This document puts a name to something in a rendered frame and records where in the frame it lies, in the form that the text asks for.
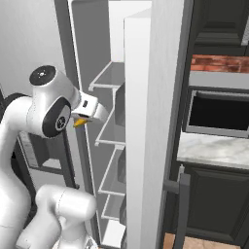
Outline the dark grey wall cupboards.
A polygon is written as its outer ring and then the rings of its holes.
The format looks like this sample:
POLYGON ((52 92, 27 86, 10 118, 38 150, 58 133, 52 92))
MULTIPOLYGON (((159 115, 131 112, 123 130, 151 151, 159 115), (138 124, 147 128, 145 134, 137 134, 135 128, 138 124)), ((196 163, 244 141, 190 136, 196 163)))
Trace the dark grey wall cupboards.
POLYGON ((194 0, 195 54, 244 56, 249 0, 194 0))

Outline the fridge door with shelves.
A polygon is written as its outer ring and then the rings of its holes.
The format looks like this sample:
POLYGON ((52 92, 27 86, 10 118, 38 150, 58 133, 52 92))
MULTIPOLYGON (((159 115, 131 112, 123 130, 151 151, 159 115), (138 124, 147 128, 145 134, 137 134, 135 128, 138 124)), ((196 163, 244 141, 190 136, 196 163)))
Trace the fridge door with shelves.
MULTIPOLYGON (((89 84, 110 61, 122 62, 112 57, 109 1, 54 0, 54 3, 69 79, 83 92, 97 97, 109 115, 115 110, 115 123, 125 127, 125 83, 117 89, 89 90, 89 84)), ((118 181, 125 184, 125 145, 94 145, 105 123, 87 123, 75 128, 85 189, 97 201, 90 224, 93 238, 101 249, 126 249, 125 195, 119 221, 101 218, 108 195, 100 194, 98 189, 115 149, 122 151, 118 159, 118 181)))

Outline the thick white fridge door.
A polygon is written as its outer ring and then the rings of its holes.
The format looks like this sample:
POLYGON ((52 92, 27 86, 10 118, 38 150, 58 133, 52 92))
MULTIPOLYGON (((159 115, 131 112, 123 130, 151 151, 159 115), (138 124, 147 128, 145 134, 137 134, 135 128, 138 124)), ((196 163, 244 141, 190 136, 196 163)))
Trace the thick white fridge door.
POLYGON ((152 0, 124 20, 127 249, 160 249, 193 6, 152 0))

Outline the grey microwave oven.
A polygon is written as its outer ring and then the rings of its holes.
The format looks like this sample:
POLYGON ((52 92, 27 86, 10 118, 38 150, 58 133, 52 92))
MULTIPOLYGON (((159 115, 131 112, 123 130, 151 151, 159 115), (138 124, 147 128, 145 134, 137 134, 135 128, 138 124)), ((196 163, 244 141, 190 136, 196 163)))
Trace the grey microwave oven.
POLYGON ((182 130, 249 139, 249 90, 189 87, 182 130))

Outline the white fridge door shelf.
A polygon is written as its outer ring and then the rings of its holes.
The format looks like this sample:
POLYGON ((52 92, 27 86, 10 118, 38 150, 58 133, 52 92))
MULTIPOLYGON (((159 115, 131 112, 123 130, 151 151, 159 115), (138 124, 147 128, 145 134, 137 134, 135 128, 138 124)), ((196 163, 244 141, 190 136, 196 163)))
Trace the white fridge door shelf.
POLYGON ((117 89, 125 82, 125 64, 110 61, 105 68, 89 84, 89 90, 95 88, 117 89))
POLYGON ((121 150, 115 149, 107 165, 98 192, 100 194, 124 196, 125 184, 118 181, 118 159, 121 150))
POLYGON ((99 144, 115 145, 118 147, 125 145, 125 128, 115 123, 115 110, 112 110, 106 123, 100 129, 95 146, 99 144))
POLYGON ((120 208, 124 200, 124 196, 108 195, 101 214, 102 219, 114 221, 120 220, 120 208))

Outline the dark grey base cupboards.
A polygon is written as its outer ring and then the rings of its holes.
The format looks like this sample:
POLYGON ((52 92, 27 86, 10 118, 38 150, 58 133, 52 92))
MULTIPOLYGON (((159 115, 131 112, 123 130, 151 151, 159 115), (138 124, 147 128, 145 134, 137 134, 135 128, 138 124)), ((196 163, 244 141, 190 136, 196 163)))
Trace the dark grey base cupboards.
POLYGON ((249 170, 177 161, 191 175, 187 236, 249 249, 249 170))

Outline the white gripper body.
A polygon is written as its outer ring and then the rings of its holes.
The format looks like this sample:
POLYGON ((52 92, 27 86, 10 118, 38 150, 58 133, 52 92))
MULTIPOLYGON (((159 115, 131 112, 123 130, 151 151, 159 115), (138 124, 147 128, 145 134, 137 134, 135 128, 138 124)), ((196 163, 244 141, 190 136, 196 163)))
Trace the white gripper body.
POLYGON ((87 119, 89 122, 105 123, 109 113, 102 104, 98 102, 88 102, 87 105, 80 103, 74 106, 71 111, 71 116, 75 120, 87 119))

